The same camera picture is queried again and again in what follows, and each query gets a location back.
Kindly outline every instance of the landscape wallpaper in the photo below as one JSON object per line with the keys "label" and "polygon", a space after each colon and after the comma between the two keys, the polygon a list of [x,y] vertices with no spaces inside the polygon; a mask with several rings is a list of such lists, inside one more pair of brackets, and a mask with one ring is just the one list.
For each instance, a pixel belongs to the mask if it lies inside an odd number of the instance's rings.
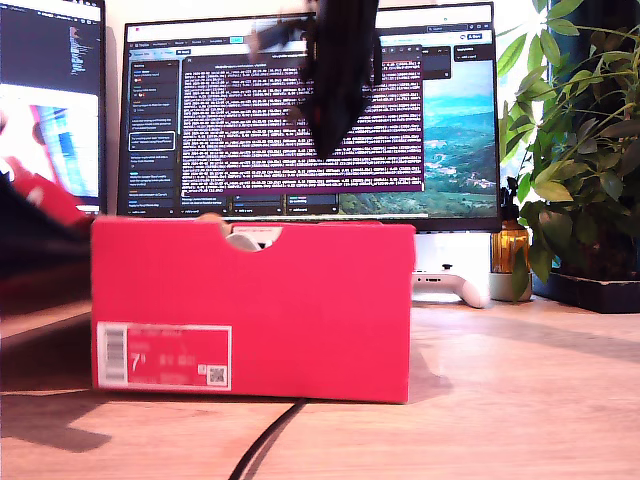
{"label": "landscape wallpaper", "polygon": [[341,213],[495,216],[492,63],[454,62],[451,79],[423,88],[424,192],[341,194]]}

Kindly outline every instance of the box label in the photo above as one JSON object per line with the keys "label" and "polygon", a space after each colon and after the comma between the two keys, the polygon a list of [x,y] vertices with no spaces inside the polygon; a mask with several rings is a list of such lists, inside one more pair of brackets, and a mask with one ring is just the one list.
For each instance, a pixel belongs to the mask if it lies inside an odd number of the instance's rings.
{"label": "box label", "polygon": [[231,327],[99,322],[98,386],[231,390]]}

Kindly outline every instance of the monitor screen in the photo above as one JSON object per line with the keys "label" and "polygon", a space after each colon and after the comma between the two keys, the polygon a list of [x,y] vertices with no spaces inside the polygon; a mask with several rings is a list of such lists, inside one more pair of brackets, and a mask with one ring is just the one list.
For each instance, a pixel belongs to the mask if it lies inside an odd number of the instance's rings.
{"label": "monitor screen", "polygon": [[102,0],[0,0],[0,174],[105,210]]}
{"label": "monitor screen", "polygon": [[119,214],[499,227],[492,3],[381,9],[382,85],[324,161],[287,118],[304,39],[249,59],[280,18],[126,26]]}

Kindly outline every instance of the white wall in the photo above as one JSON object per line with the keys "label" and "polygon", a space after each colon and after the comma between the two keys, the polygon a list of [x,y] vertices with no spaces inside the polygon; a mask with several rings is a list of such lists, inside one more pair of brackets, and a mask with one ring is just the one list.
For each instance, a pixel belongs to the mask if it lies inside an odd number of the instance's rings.
{"label": "white wall", "polygon": [[[381,0],[380,6],[464,3],[462,0]],[[107,1],[107,170],[109,212],[115,212],[120,134],[122,48],[127,22],[261,15],[306,11],[304,0],[108,0]],[[442,263],[470,271],[483,283],[489,271],[487,234],[420,235],[416,239],[418,268],[438,269]]]}

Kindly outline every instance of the wooden desk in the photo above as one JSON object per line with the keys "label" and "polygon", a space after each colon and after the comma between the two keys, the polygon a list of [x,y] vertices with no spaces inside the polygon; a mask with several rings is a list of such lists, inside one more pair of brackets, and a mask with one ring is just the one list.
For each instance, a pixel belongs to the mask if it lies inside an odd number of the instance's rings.
{"label": "wooden desk", "polygon": [[[93,392],[89,340],[3,352],[2,478],[225,479],[290,405]],[[411,362],[410,404],[311,403],[246,478],[640,478],[640,316],[416,305]]]}

